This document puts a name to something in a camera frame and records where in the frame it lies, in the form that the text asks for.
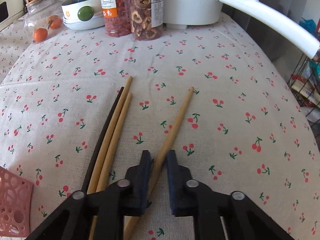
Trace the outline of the dark brown chopstick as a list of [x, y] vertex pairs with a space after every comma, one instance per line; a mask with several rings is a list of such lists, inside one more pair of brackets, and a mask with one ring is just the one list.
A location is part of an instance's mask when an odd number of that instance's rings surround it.
[[83, 192], [87, 192], [87, 189], [89, 187], [89, 182], [90, 182], [90, 179], [91, 179], [91, 176], [92, 176], [92, 173], [93, 173], [93, 170], [94, 170], [94, 166], [95, 166], [95, 163], [97, 161], [97, 157], [98, 157], [98, 154], [99, 154], [99, 151], [100, 151], [100, 148], [103, 144], [103, 139], [105, 137], [105, 134], [107, 132], [107, 129], [109, 127], [109, 124], [110, 124], [110, 121], [112, 119], [112, 116], [114, 114], [114, 111], [116, 109], [116, 106], [119, 102], [119, 99], [120, 99], [120, 96], [121, 94], [123, 93], [123, 90], [124, 90], [124, 87], [121, 87], [119, 92], [118, 92], [118, 95], [110, 109], [110, 112], [107, 116], [107, 119], [103, 125], [103, 129], [101, 130], [101, 133], [99, 135], [99, 138], [97, 140], [97, 143], [95, 145], [95, 148], [94, 148], [94, 151], [93, 151], [93, 154], [92, 154], [92, 157], [91, 157], [91, 160], [89, 162], [89, 166], [87, 168], [87, 172], [86, 172], [86, 175], [85, 175], [85, 178], [84, 178], [84, 182], [82, 184], [82, 187], [81, 187], [81, 191]]

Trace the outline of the cherry print tablecloth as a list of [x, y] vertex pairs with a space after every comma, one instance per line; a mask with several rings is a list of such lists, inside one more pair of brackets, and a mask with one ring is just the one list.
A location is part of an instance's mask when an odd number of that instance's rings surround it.
[[319, 239], [319, 150], [275, 66], [230, 17], [153, 41], [62, 27], [1, 32], [1, 165], [33, 182], [35, 229], [81, 188], [110, 108], [133, 78], [109, 181], [155, 157], [190, 87], [173, 148], [214, 191], [244, 192], [295, 239]]

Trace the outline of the stainless steel refrigerator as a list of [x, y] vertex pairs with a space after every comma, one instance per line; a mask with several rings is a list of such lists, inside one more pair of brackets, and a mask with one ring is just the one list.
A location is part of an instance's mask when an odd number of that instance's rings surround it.
[[294, 0], [217, 0], [273, 29], [306, 56], [319, 63], [319, 41], [288, 15]]

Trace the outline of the jar of dried fruit rings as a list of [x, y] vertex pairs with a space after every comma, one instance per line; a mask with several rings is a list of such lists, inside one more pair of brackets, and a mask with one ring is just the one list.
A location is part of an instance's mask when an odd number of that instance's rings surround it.
[[164, 0], [129, 0], [131, 32], [136, 40], [149, 41], [163, 33]]

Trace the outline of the white bowl with green fruit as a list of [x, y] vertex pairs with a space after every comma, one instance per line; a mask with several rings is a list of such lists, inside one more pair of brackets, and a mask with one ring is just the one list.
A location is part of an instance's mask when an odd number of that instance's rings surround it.
[[100, 0], [72, 3], [66, 0], [61, 5], [63, 23], [72, 30], [90, 30], [105, 25]]

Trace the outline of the pink perforated utensil holder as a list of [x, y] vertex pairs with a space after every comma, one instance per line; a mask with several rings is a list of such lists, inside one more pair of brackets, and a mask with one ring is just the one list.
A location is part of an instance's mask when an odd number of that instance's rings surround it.
[[2, 237], [27, 238], [33, 184], [1, 167], [0, 223]]

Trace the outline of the clear jar with kumquats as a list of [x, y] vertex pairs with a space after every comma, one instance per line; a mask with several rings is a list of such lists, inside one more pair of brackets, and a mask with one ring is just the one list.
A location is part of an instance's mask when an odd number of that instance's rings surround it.
[[24, 31], [30, 42], [34, 41], [34, 32], [42, 28], [49, 30], [50, 17], [62, 18], [63, 12], [60, 0], [32, 0], [27, 3], [27, 14], [24, 20]]

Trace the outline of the jar of red goji berries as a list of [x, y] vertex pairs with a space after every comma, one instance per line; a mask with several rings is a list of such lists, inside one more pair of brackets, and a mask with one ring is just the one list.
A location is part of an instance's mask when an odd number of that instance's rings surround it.
[[131, 33], [129, 0], [100, 0], [106, 33], [121, 37]]

